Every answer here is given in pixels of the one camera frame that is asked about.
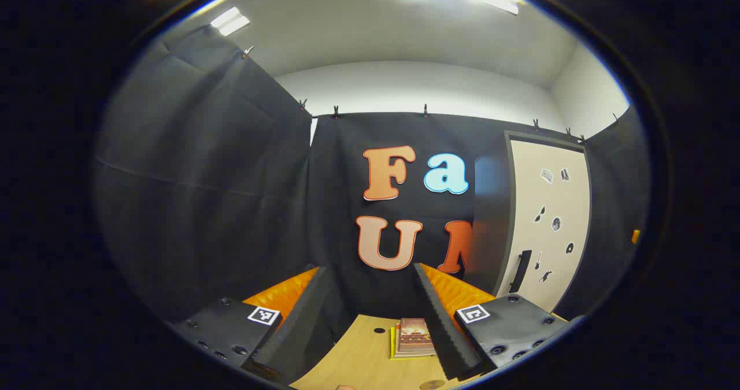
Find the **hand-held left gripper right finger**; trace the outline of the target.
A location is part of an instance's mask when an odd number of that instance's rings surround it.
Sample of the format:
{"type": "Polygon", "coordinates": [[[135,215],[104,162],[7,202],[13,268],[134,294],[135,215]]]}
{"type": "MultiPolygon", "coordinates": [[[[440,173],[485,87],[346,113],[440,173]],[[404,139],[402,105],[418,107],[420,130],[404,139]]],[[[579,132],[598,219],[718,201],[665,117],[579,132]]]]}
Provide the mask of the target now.
{"type": "Polygon", "coordinates": [[[422,263],[414,264],[424,320],[448,379],[467,380],[520,363],[582,323],[564,321],[519,294],[495,298],[422,263]]]}

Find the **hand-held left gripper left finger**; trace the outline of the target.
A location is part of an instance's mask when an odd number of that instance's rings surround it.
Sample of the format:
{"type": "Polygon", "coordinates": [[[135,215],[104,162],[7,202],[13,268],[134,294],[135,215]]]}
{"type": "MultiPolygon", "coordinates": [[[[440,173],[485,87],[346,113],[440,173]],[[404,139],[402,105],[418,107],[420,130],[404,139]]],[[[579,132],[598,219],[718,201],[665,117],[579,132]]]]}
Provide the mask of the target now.
{"type": "Polygon", "coordinates": [[[228,282],[187,302],[168,326],[217,363],[289,385],[330,350],[323,316],[334,282],[329,266],[228,282]]]}

